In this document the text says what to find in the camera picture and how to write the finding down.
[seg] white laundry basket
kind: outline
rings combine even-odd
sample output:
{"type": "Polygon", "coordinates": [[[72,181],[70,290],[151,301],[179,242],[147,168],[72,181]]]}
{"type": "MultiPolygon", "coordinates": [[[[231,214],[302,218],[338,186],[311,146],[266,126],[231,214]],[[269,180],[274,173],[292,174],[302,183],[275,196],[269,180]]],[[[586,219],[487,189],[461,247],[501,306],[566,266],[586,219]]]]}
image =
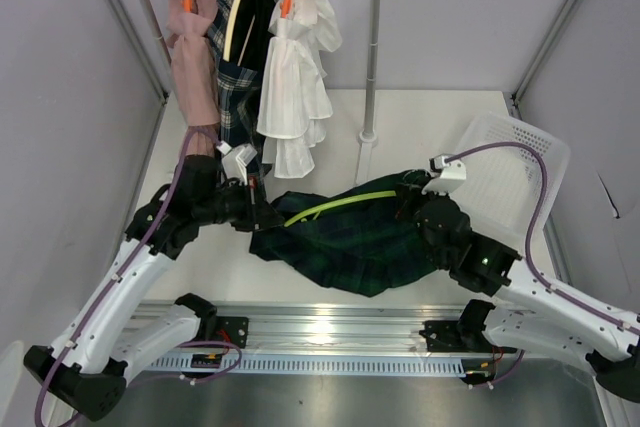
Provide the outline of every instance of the white laundry basket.
{"type": "MultiPolygon", "coordinates": [[[[512,117],[484,114],[476,117],[455,153],[493,142],[515,141],[534,148],[545,162],[548,186],[536,235],[549,216],[569,162],[569,147],[550,134],[512,117]]],[[[471,217],[472,228],[524,253],[524,240],[540,195],[542,176],[526,150],[501,147],[462,159],[467,180],[451,196],[471,217]]]]}

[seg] metal rod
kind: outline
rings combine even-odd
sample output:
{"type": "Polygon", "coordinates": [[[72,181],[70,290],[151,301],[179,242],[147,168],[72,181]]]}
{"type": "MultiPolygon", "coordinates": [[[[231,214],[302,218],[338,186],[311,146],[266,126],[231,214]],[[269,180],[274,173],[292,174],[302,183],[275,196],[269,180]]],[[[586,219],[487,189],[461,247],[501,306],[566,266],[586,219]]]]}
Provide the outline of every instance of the metal rod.
{"type": "Polygon", "coordinates": [[[564,32],[564,28],[571,20],[571,17],[573,16],[573,13],[575,12],[579,2],[580,0],[565,0],[562,4],[558,15],[556,15],[555,19],[553,20],[553,23],[544,36],[544,39],[540,44],[540,47],[538,47],[535,56],[529,63],[527,70],[522,77],[522,80],[520,80],[520,83],[518,84],[514,97],[516,105],[520,103],[520,100],[522,100],[522,96],[527,91],[527,88],[531,84],[533,77],[540,69],[542,63],[547,59],[547,56],[556,45],[556,42],[562,32],[564,32]]]}
{"type": "Polygon", "coordinates": [[[369,12],[369,56],[367,58],[367,85],[364,101],[364,128],[362,138],[374,139],[376,72],[378,70],[378,32],[380,30],[380,0],[371,0],[369,12]]]}
{"type": "Polygon", "coordinates": [[[165,91],[162,86],[162,79],[158,75],[149,54],[144,48],[144,44],[142,43],[142,40],[140,40],[122,0],[107,0],[107,4],[115,15],[116,20],[127,37],[135,55],[138,57],[138,61],[140,62],[147,79],[151,83],[153,90],[159,98],[164,98],[165,91]]]}
{"type": "Polygon", "coordinates": [[[147,23],[149,24],[153,37],[156,41],[156,46],[160,52],[165,72],[169,78],[171,78],[171,56],[169,55],[167,44],[164,41],[162,30],[160,30],[160,25],[158,24],[158,19],[156,18],[156,14],[153,10],[153,5],[151,5],[151,0],[140,0],[140,5],[142,5],[142,10],[144,10],[147,23]]]}

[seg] dark green plaid garment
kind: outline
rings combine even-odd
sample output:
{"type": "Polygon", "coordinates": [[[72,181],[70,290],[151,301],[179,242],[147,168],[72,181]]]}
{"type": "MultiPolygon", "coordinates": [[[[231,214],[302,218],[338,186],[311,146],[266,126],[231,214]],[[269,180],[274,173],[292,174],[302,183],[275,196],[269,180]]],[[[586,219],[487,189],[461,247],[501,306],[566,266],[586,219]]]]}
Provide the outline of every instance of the dark green plaid garment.
{"type": "MultiPolygon", "coordinates": [[[[288,192],[273,202],[285,219],[333,200],[394,190],[406,173],[389,175],[336,197],[288,192]]],[[[367,297],[410,284],[433,272],[412,222],[395,219],[395,197],[367,200],[322,212],[316,220],[256,232],[249,251],[284,260],[322,287],[367,297]]]]}

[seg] gray floor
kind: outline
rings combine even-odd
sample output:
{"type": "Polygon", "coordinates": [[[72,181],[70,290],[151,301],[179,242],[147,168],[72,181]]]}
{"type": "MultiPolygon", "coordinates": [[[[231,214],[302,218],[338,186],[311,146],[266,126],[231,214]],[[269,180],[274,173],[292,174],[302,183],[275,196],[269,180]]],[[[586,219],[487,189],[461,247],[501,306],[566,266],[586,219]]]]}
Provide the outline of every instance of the gray floor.
{"type": "Polygon", "coordinates": [[[496,387],[458,379],[230,375],[189,387],[160,380],[130,389],[99,427],[452,427],[605,425],[591,380],[528,360],[496,387]]]}

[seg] perforated metal strip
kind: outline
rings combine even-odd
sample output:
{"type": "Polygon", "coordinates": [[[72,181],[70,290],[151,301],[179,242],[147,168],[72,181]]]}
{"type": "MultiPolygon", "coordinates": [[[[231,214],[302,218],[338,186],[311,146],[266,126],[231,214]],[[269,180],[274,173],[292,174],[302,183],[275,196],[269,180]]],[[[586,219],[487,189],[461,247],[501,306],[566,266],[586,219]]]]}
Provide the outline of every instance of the perforated metal strip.
{"type": "MultiPolygon", "coordinates": [[[[193,354],[171,352],[151,364],[148,371],[215,372],[214,368],[193,368],[193,354]]],[[[227,354],[220,368],[235,362],[227,354]]],[[[463,377],[460,359],[424,357],[348,357],[316,355],[246,354],[234,370],[240,374],[362,375],[394,377],[463,377]]]]}

